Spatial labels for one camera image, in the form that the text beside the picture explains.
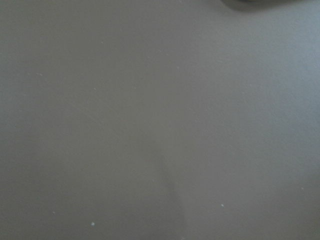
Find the steel muddler black tip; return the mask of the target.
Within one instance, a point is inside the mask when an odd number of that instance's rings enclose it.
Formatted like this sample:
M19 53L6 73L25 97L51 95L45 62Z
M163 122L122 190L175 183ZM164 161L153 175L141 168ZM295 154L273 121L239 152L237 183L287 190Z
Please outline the steel muddler black tip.
M227 3L259 3L261 1L265 1L265 0L223 0L224 2Z

